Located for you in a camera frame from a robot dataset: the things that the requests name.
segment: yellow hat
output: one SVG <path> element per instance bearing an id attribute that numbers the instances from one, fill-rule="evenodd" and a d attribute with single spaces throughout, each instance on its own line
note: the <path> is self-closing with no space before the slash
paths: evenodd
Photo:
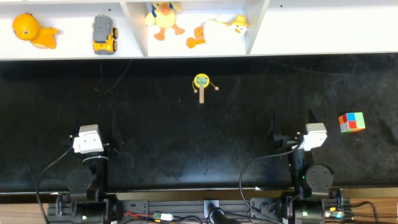
<path id="1" fill-rule="evenodd" d="M 244 15 L 237 15 L 235 20 L 231 23 L 236 24 L 238 26 L 249 26 L 246 22 L 246 17 Z"/>

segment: toy truck wheel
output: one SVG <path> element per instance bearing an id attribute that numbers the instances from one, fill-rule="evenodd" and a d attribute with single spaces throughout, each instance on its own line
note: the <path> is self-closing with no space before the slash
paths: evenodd
<path id="1" fill-rule="evenodd" d="M 116 41 L 113 41 L 113 52 L 117 51 L 118 49 L 118 44 L 116 43 Z"/>
<path id="2" fill-rule="evenodd" d="M 119 37 L 119 31 L 117 30 L 117 28 L 113 27 L 112 33 L 113 33 L 113 38 L 117 39 Z"/>

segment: plush duck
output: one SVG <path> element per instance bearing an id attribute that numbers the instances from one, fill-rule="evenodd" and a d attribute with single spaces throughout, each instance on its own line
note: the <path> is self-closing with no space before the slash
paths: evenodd
<path id="1" fill-rule="evenodd" d="M 152 26 L 156 24 L 160 27 L 160 32 L 155 34 L 154 37 L 157 40 L 165 39 L 165 32 L 168 28 L 173 28 L 175 35 L 180 35 L 185 32 L 183 28 L 179 28 L 175 21 L 176 16 L 174 9 L 177 12 L 181 12 L 182 8 L 178 2 L 152 2 L 152 11 L 145 18 L 145 24 Z"/>
<path id="2" fill-rule="evenodd" d="M 17 16 L 12 23 L 12 27 L 18 38 L 29 40 L 37 48 L 55 49 L 57 46 L 54 34 L 58 34 L 58 30 L 52 27 L 43 28 L 29 13 Z"/>
<path id="3" fill-rule="evenodd" d="M 209 20 L 194 30 L 196 38 L 189 37 L 187 46 L 192 49 L 196 45 L 204 43 L 208 45 L 233 44 L 244 36 L 248 26 L 244 15 L 236 16 L 232 22 L 221 22 L 218 18 Z"/>

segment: colorful cube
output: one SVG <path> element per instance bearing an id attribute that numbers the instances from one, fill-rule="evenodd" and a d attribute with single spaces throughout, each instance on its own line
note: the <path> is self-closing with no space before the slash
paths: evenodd
<path id="1" fill-rule="evenodd" d="M 338 117 L 338 121 L 342 133 L 365 129 L 365 120 L 362 113 L 346 113 Z"/>

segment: black tabletop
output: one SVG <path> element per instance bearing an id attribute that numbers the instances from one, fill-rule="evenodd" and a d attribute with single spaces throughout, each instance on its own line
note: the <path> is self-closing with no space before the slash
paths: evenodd
<path id="1" fill-rule="evenodd" d="M 232 188 L 245 163 L 275 153 L 275 111 L 285 133 L 303 131 L 308 111 L 328 138 L 313 149 L 336 187 L 398 183 L 397 54 L 0 63 L 0 192 L 33 192 L 39 173 L 67 150 L 75 121 L 126 142 L 109 157 L 109 189 Z M 192 89 L 197 73 L 219 86 Z M 338 116 L 363 112 L 366 129 L 341 133 Z M 245 186 L 286 188 L 285 157 L 250 167 Z M 42 190 L 63 190 L 81 164 L 69 154 Z"/>

